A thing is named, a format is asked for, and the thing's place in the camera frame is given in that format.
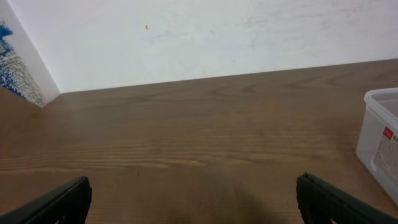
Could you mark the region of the clear plastic storage container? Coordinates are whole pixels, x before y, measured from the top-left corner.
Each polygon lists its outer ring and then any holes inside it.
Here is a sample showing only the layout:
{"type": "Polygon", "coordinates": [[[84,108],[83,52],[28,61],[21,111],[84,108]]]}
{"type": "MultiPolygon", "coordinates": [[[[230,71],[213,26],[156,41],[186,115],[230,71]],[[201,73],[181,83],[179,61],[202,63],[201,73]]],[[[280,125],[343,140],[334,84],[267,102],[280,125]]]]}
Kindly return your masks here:
{"type": "Polygon", "coordinates": [[[397,203],[397,88],[371,90],[356,155],[397,203]]]}

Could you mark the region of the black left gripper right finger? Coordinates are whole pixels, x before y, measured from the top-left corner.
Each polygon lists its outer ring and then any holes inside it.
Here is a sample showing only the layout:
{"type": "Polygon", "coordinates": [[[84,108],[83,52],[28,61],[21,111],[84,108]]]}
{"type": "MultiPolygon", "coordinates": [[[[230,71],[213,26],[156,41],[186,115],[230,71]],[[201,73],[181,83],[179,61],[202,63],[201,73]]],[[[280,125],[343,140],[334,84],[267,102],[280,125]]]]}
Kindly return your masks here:
{"type": "Polygon", "coordinates": [[[397,219],[347,194],[321,178],[297,177],[298,209],[305,224],[397,224],[397,219]]]}

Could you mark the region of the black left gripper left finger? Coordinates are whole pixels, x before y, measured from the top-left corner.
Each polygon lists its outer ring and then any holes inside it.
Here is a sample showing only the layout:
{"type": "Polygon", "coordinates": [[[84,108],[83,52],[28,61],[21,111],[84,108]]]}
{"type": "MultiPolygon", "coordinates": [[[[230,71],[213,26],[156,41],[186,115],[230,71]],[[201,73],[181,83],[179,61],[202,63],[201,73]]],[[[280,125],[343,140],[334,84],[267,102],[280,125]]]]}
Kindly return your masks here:
{"type": "Polygon", "coordinates": [[[85,224],[92,199],[92,188],[87,177],[79,177],[45,195],[5,214],[1,223],[85,224]]]}

